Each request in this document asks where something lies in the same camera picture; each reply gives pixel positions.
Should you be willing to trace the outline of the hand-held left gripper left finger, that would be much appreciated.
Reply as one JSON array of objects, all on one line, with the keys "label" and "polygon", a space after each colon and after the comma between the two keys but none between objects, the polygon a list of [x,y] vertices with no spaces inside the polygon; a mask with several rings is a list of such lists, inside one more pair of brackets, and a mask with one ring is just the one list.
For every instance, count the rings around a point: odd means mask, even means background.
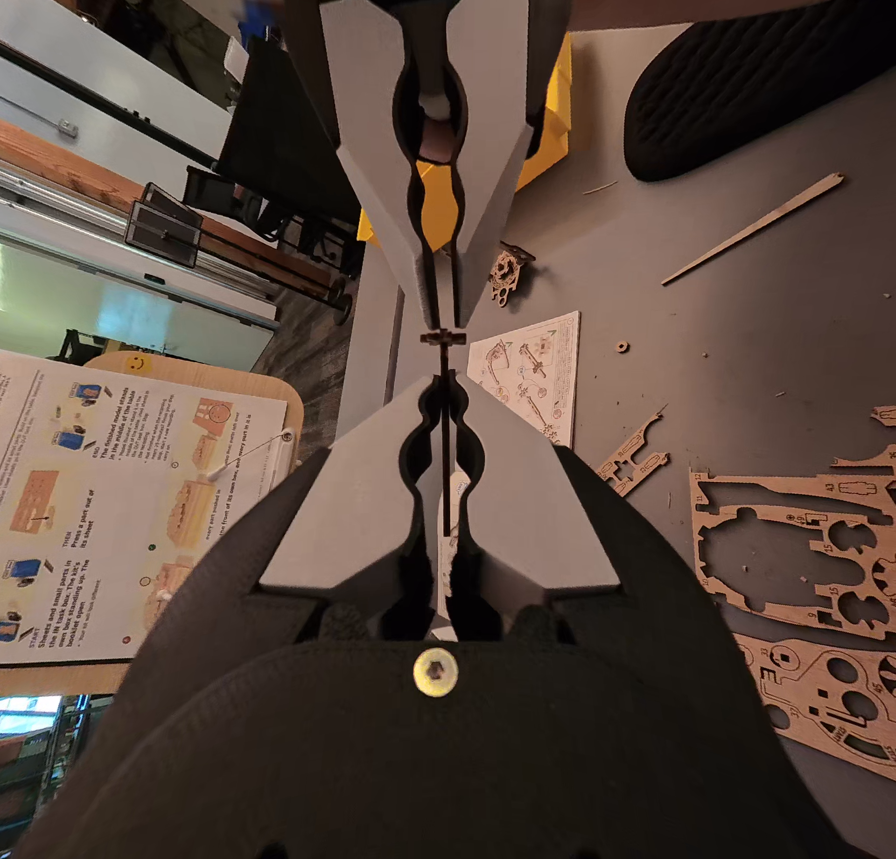
[{"label": "hand-held left gripper left finger", "polygon": [[345,603],[385,639],[423,639],[434,608],[421,476],[442,409],[422,378],[325,452],[260,578],[262,589]]}]

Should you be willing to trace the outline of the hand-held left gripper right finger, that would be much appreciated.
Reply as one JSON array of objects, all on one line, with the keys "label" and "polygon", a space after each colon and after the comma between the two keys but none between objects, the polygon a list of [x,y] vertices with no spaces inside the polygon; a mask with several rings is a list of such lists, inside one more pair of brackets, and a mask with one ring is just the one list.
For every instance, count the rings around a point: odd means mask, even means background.
[{"label": "hand-held left gripper right finger", "polygon": [[500,639],[526,607],[616,590],[620,578],[556,446],[469,377],[450,374],[458,500],[450,619],[459,639]]}]

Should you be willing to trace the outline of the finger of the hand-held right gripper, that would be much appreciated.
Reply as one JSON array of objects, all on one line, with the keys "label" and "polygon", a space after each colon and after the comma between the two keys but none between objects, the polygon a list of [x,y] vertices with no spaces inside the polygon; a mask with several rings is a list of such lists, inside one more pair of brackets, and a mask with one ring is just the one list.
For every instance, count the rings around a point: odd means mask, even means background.
[{"label": "finger of the hand-held right gripper", "polygon": [[321,4],[338,120],[337,155],[404,292],[428,328],[439,328],[438,292],[420,209],[419,171],[397,133],[397,95],[408,69],[399,21],[370,0]]},{"label": "finger of the hand-held right gripper", "polygon": [[463,198],[454,238],[459,328],[468,325],[487,283],[532,139],[528,36],[529,0],[461,0],[447,17],[447,56],[466,108],[453,171]]}]

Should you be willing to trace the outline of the assembled wooden sub-model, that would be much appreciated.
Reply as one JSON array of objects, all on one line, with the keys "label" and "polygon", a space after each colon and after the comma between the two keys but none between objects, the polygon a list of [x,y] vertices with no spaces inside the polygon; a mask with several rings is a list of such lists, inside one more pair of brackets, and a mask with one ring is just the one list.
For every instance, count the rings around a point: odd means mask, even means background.
[{"label": "assembled wooden sub-model", "polygon": [[536,260],[534,254],[521,246],[501,241],[497,258],[489,273],[491,300],[500,308],[505,308],[520,285],[521,276]]}]

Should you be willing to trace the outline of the wooden cutout parts sheet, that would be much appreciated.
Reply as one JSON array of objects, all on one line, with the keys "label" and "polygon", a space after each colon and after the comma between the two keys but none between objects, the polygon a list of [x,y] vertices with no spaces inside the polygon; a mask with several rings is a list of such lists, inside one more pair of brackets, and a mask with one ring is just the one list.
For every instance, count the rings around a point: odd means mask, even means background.
[{"label": "wooden cutout parts sheet", "polygon": [[[894,442],[861,461],[835,459],[829,472],[808,476],[712,475],[689,471],[693,559],[711,595],[750,615],[804,628],[884,641],[894,635]],[[751,600],[745,587],[712,571],[708,537],[751,512],[758,522],[796,529],[819,558],[848,562],[829,583],[800,582],[812,596]]]},{"label": "wooden cutout parts sheet", "polygon": [[778,733],[895,779],[895,657],[736,634]]}]

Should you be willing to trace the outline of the yellow plastic bin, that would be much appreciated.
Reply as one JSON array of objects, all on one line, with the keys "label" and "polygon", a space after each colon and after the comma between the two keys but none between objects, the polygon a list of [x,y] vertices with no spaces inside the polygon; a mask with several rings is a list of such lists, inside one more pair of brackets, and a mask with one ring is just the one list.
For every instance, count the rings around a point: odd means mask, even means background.
[{"label": "yellow plastic bin", "polygon": [[[546,90],[546,108],[538,151],[521,170],[516,191],[565,158],[572,127],[571,90],[573,84],[572,34],[566,32]],[[417,168],[425,195],[421,222],[433,251],[447,246],[454,232],[458,207],[448,166],[419,161]]]}]

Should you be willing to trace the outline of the black partition panel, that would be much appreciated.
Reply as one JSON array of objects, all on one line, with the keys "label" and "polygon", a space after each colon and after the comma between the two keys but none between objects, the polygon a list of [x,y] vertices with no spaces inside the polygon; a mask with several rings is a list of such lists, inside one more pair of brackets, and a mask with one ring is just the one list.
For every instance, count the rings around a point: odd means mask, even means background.
[{"label": "black partition panel", "polygon": [[296,213],[359,223],[360,203],[288,53],[258,36],[215,172]]}]

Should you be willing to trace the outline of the flat slotted wooden part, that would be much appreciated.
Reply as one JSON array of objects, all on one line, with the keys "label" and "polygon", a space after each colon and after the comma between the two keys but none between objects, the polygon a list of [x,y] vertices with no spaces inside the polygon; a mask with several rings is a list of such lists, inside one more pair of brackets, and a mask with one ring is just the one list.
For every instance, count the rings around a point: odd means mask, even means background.
[{"label": "flat slotted wooden part", "polygon": [[662,407],[597,468],[598,476],[620,496],[627,496],[652,473],[670,462],[668,452],[647,453],[650,427],[664,417]]}]

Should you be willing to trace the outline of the white folding stand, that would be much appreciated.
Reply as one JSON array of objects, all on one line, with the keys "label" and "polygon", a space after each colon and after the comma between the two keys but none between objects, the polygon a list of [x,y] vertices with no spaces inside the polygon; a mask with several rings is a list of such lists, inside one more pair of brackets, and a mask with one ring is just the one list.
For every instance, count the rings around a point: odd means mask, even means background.
[{"label": "white folding stand", "polygon": [[233,460],[227,461],[224,464],[218,466],[217,468],[209,471],[207,474],[205,474],[205,478],[210,483],[216,482],[218,479],[220,479],[223,476],[223,474],[226,470],[228,470],[231,467],[234,467],[237,463],[241,462],[246,457],[250,456],[253,452],[255,452],[257,450],[261,450],[263,448],[267,448],[268,446],[270,446],[272,443],[274,443],[276,441],[290,443],[293,441],[294,438],[295,438],[295,430],[290,427],[284,428],[279,433],[277,433],[275,436],[271,437],[270,439],[267,439],[266,441],[261,442],[260,444],[256,445],[255,447],[253,447],[250,450],[243,451],[242,453],[238,454]]}]

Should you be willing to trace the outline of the printed instruction booklet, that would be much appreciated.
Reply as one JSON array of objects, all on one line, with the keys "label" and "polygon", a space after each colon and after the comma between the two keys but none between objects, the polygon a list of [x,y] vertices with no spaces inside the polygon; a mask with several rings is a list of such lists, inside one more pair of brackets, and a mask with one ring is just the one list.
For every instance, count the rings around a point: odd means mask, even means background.
[{"label": "printed instruction booklet", "polygon": [[[569,312],[524,328],[473,342],[466,374],[494,402],[553,446],[574,441],[575,388],[581,313]],[[529,474],[511,460],[509,476],[500,467],[506,497],[474,498],[468,504],[472,523],[497,523],[511,537],[516,555],[554,560],[560,524],[556,520],[561,487],[554,475]]]}]

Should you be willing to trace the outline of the black oval mesh pad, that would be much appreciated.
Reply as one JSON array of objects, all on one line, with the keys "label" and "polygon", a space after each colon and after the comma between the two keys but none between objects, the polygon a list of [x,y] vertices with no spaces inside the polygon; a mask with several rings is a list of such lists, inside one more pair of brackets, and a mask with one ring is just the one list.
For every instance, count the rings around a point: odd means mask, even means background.
[{"label": "black oval mesh pad", "polygon": [[630,94],[623,155],[642,182],[700,168],[894,65],[894,21],[794,14],[691,26]]}]

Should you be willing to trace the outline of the long thin wooden strip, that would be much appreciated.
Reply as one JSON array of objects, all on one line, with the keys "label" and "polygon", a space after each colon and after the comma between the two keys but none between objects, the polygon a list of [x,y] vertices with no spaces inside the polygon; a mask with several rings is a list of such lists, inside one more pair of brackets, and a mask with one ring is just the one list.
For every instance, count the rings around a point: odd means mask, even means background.
[{"label": "long thin wooden strip", "polygon": [[829,193],[832,190],[837,189],[839,186],[844,184],[846,180],[846,174],[841,172],[834,172],[824,176],[817,182],[814,182],[813,184],[805,188],[801,193],[796,194],[795,196],[779,205],[776,209],[766,213],[752,224],[745,226],[743,229],[735,233],[732,237],[727,238],[722,243],[713,247],[702,256],[698,257],[696,260],[688,263],[679,271],[676,271],[666,277],[661,282],[661,285],[670,286],[671,284],[677,282],[679,279],[683,278],[685,275],[698,269],[700,266],[723,255],[725,252],[733,249],[738,244],[751,239],[765,228],[777,223],[785,216],[792,214],[793,212],[799,210],[801,207],[807,204],[813,203],[815,200],[821,198],[825,193]]}]

